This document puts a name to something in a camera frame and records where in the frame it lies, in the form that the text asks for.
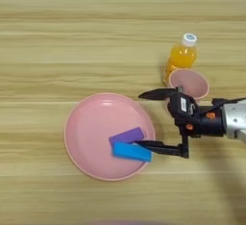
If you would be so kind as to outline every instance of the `purple block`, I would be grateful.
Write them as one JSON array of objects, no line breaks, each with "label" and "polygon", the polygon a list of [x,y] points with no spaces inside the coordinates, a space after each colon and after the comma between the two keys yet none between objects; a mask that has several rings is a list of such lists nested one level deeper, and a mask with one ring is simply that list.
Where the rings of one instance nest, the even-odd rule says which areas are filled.
[{"label": "purple block", "polygon": [[131,143],[136,140],[144,139],[144,135],[139,127],[126,131],[122,134],[110,137],[111,146],[116,142],[127,142]]}]

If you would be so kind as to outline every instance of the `blue block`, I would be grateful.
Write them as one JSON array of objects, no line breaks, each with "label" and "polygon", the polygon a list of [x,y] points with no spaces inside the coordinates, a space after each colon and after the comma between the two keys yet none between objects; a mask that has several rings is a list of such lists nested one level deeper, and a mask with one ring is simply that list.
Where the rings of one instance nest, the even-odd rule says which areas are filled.
[{"label": "blue block", "polygon": [[118,158],[150,162],[152,152],[137,144],[115,142],[112,147],[112,154]]}]

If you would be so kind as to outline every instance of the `pink plate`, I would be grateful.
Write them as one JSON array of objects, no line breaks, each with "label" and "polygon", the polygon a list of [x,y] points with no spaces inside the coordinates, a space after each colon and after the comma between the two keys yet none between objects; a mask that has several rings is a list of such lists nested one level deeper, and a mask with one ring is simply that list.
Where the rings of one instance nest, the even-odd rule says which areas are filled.
[{"label": "pink plate", "polygon": [[111,155],[109,137],[140,127],[145,138],[155,139],[148,114],[135,101],[113,93],[99,93],[83,100],[65,126],[66,150],[86,174],[105,181],[127,179],[146,162],[118,159]]}]

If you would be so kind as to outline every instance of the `wood grain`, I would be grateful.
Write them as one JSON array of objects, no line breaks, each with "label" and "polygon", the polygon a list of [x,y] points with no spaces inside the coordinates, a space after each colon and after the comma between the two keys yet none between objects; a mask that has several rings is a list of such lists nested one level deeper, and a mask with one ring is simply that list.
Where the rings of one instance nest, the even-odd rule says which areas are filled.
[{"label": "wood grain", "polygon": [[[190,159],[155,156],[138,176],[93,180],[68,158],[69,112],[97,92],[135,100],[162,86],[169,50],[199,37],[194,69],[212,97],[245,96],[246,0],[0,0],[0,224],[145,220],[243,225],[246,149],[193,139]],[[180,138],[162,103],[138,101],[157,137]]]}]

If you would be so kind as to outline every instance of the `bottle cap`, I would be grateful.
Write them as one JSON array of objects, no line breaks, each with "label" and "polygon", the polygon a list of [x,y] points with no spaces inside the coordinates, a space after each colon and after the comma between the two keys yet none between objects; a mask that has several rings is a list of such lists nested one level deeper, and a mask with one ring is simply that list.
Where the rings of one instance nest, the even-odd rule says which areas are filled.
[{"label": "bottle cap", "polygon": [[182,38],[182,44],[185,46],[194,46],[196,44],[197,37],[193,34],[184,34]]}]

